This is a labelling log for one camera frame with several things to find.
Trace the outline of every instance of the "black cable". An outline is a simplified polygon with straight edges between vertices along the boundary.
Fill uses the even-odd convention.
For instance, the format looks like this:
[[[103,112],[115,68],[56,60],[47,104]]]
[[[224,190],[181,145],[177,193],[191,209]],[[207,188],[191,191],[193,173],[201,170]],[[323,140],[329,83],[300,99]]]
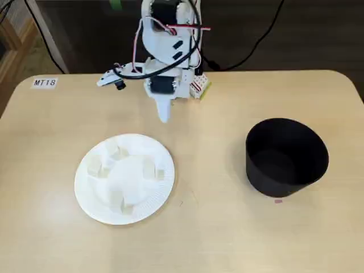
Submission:
[[[269,28],[266,30],[266,32],[258,39],[258,41],[254,44],[252,50],[250,51],[250,53],[243,59],[241,60],[240,62],[238,62],[237,64],[234,64],[230,67],[227,67],[227,68],[221,68],[221,66],[215,62],[215,61],[211,61],[209,59],[207,59],[203,54],[201,54],[202,56],[202,59],[204,61],[206,61],[206,63],[208,64],[208,66],[214,70],[214,71],[229,71],[229,70],[232,70],[236,67],[239,67],[240,65],[242,65],[243,63],[245,63],[246,61],[248,61],[248,59],[253,55],[254,51],[257,49],[258,45],[261,43],[261,41],[264,40],[265,37],[268,36],[268,34],[272,31],[273,29],[273,26],[274,24],[276,23],[277,19],[278,19],[278,16],[279,16],[279,13],[282,9],[282,6],[284,4],[284,0],[281,0],[280,3],[279,3],[279,6],[277,8],[277,11],[275,13],[275,16],[274,16],[274,19],[272,21],[272,23],[270,24]]]
[[[158,76],[168,70],[171,70],[172,68],[180,65],[181,63],[183,63],[184,61],[186,61],[188,58],[190,58],[190,56],[194,53],[194,51],[196,49],[198,49],[198,44],[200,43],[200,40],[201,40],[201,19],[200,19],[200,16],[198,14],[198,11],[196,9],[196,6],[195,4],[192,2],[192,0],[188,0],[189,4],[191,5],[192,7],[192,10],[193,10],[193,13],[195,14],[195,17],[196,17],[196,20],[197,20],[197,24],[196,24],[196,27],[197,27],[197,43],[195,44],[195,46],[193,48],[191,48],[191,50],[186,54],[184,55],[181,59],[179,59],[178,61],[174,62],[173,64],[170,64],[160,70],[157,70],[157,71],[154,71],[152,73],[149,73],[149,74],[144,74],[144,75],[136,75],[136,76],[127,76],[127,75],[122,75],[120,74],[116,68],[117,67],[114,67],[113,68],[113,72],[119,76],[120,78],[122,79],[127,79],[127,80],[142,80],[144,78],[150,78],[150,77],[155,77],[155,76]]]
[[[35,22],[35,24],[36,24],[36,26],[37,26],[37,28],[38,28],[38,30],[39,30],[39,33],[41,34],[41,36],[42,36],[42,38],[43,38],[43,42],[44,42],[44,44],[45,44],[45,47],[47,48],[47,51],[48,51],[48,54],[49,54],[49,56],[50,56],[51,60],[53,61],[53,63],[55,64],[55,66],[59,69],[59,71],[60,71],[62,74],[65,74],[65,73],[64,73],[64,71],[63,71],[63,69],[62,69],[62,68],[58,65],[58,63],[56,62],[56,60],[53,58],[53,55],[52,55],[52,53],[51,53],[51,50],[49,49],[49,46],[48,46],[48,44],[47,44],[46,37],[44,37],[43,31],[42,31],[42,29],[40,28],[40,25],[39,25],[38,21],[36,20],[35,15],[34,15],[34,13],[33,13],[32,9],[30,8],[30,6],[29,6],[29,4],[28,4],[28,1],[27,1],[27,0],[24,0],[24,3],[25,3],[25,5],[26,5],[26,6],[27,6],[27,8],[28,8],[29,13],[32,15],[33,20],[34,20],[34,22]]]
[[[3,17],[0,20],[0,25],[2,24],[2,22],[5,20],[5,17],[7,15],[7,13],[10,10],[11,4],[13,4],[15,0],[10,0],[9,2],[7,2],[5,5],[3,5],[0,9],[0,14],[2,14],[4,12]]]

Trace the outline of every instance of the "beige table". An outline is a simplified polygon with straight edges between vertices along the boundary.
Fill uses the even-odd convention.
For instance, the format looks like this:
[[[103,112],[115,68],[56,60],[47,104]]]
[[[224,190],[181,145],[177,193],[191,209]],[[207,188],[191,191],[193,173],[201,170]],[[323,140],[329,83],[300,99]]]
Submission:
[[[14,92],[0,119],[0,272],[364,272],[364,106],[331,71],[211,73],[199,102],[162,124],[141,81],[96,88],[59,76],[55,90]],[[305,123],[330,153],[326,175],[281,204],[245,175],[257,122]],[[130,226],[89,218],[73,192],[82,157],[113,135],[161,141],[176,165],[167,203]]]

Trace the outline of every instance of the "black container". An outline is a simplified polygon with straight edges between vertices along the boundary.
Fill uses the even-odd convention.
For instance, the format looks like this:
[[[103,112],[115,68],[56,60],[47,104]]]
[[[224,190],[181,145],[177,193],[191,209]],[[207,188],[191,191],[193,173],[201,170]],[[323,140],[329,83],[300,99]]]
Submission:
[[[271,197],[285,197],[316,182],[326,172],[329,154],[306,125],[285,118],[259,122],[246,139],[250,183]]]

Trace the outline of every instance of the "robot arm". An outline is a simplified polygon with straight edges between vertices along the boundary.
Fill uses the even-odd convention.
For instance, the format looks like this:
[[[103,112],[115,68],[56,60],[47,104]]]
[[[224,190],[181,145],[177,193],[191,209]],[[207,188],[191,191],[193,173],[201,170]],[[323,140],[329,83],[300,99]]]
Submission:
[[[195,6],[201,18],[200,1],[197,0]],[[145,75],[175,63],[196,46],[195,20],[195,12],[190,1],[143,0],[142,40],[146,50],[154,59],[148,58],[145,63],[128,63],[109,70],[97,85],[116,84],[118,89],[122,89],[125,84],[115,72],[124,76]],[[195,69],[201,64],[200,58],[198,50],[195,50],[179,65],[145,80],[145,90],[148,96],[155,100],[162,122],[169,120],[171,100],[190,96],[190,84],[193,82]]]

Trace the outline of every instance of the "label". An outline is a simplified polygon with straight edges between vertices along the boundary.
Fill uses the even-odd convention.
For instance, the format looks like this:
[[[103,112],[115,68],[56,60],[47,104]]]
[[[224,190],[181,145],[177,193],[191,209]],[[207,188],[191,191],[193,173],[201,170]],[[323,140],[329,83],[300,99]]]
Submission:
[[[55,89],[58,78],[35,78],[32,84],[33,89]]]

